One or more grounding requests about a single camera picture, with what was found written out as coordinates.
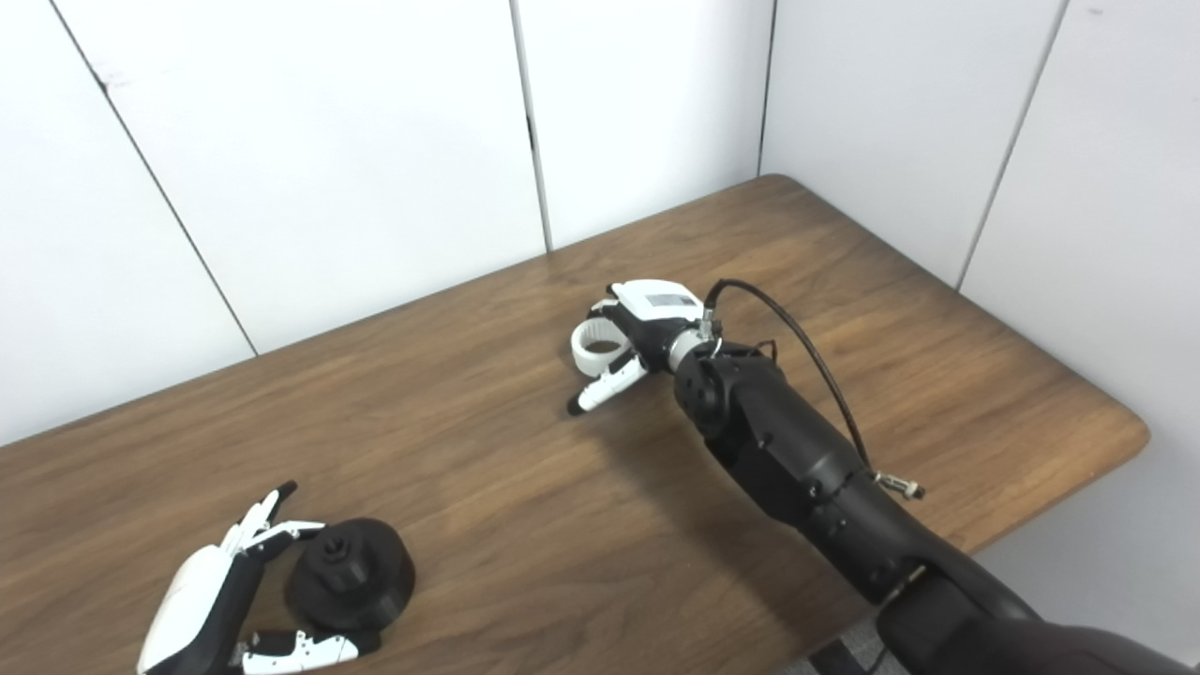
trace white wall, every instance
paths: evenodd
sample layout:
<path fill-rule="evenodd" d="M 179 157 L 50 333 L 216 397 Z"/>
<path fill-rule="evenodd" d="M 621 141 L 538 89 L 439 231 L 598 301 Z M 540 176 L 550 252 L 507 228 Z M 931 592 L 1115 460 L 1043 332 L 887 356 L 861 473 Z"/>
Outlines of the white wall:
<path fill-rule="evenodd" d="M 1194 0 L 1072 2 L 962 288 L 1153 434 L 979 560 L 1048 617 L 1186 663 L 1200 662 L 1196 36 Z"/>
<path fill-rule="evenodd" d="M 1060 0 L 779 0 L 763 173 L 955 285 Z"/>
<path fill-rule="evenodd" d="M 260 351 L 545 251 L 508 4 L 59 5 Z"/>
<path fill-rule="evenodd" d="M 49 2 L 0 91 L 0 443 L 251 357 Z"/>
<path fill-rule="evenodd" d="M 564 246 L 749 180 L 772 0 L 517 0 Z"/>

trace black robotic arm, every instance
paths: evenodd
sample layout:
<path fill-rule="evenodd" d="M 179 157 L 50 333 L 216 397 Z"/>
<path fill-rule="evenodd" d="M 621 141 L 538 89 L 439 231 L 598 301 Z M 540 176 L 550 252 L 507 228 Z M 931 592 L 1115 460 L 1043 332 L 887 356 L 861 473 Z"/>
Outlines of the black robotic arm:
<path fill-rule="evenodd" d="M 1124 638 L 1043 622 L 1015 592 L 910 515 L 883 488 L 908 497 L 922 492 L 916 485 L 870 467 L 862 444 L 809 405 L 774 358 L 721 339 L 714 311 L 726 286 L 751 291 L 791 322 L 860 441 L 808 336 L 761 291 L 736 280 L 720 281 L 703 305 L 671 282 L 610 286 L 616 300 L 598 303 L 589 321 L 611 321 L 628 341 L 613 356 L 614 368 L 568 410 L 582 414 L 643 375 L 673 372 L 676 401 L 716 461 L 768 516 L 804 534 L 866 601 L 884 604 L 880 637 L 914 675 L 1194 675 Z M 655 306 L 648 298 L 667 295 L 677 298 L 677 313 L 661 305 L 648 311 Z M 578 353 L 581 346 L 574 347 Z M 634 366 L 637 377 L 612 386 L 618 372 Z"/>

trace black cylindrical object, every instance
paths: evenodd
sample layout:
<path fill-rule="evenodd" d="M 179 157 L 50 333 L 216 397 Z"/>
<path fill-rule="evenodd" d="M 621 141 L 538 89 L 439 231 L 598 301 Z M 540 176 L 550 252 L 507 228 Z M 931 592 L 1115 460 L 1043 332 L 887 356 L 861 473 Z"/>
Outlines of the black cylindrical object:
<path fill-rule="evenodd" d="M 286 595 L 292 613 L 316 628 L 379 631 L 404 610 L 415 584 L 400 534 L 386 522 L 356 518 L 308 542 Z"/>

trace cable connector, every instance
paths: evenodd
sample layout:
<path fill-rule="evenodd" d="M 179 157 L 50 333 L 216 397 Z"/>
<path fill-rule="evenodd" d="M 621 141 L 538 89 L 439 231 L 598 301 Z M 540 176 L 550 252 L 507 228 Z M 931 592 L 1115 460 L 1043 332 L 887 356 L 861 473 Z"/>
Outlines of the cable connector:
<path fill-rule="evenodd" d="M 918 485 L 917 482 L 905 480 L 904 478 L 892 476 L 890 473 L 876 471 L 875 483 L 878 483 L 881 488 L 892 490 L 893 492 L 900 492 L 905 500 L 922 500 L 925 497 L 925 489 Z"/>
<path fill-rule="evenodd" d="M 716 310 L 713 307 L 704 307 L 704 313 L 700 317 L 700 325 L 696 329 L 700 331 L 701 344 L 712 342 L 716 338 L 713 335 L 713 317 L 715 313 Z"/>

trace wood grain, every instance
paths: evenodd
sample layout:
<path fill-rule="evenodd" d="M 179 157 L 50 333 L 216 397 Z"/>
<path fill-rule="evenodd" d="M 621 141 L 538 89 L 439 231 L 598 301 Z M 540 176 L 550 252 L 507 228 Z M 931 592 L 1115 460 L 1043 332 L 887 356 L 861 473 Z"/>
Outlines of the wood grain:
<path fill-rule="evenodd" d="M 803 187 L 764 177 L 0 450 L 0 671 L 130 673 L 179 563 L 282 516 L 395 525 L 418 591 L 337 673 L 772 673 L 868 614 L 715 466 L 665 377 L 570 419 L 611 281 L 754 281 L 809 329 L 874 461 L 976 550 L 1134 455 L 1128 410 Z M 749 297 L 732 339 L 804 351 Z M 274 563 L 247 628 L 288 627 Z M 1031 598 L 1034 605 L 1037 598 Z"/>

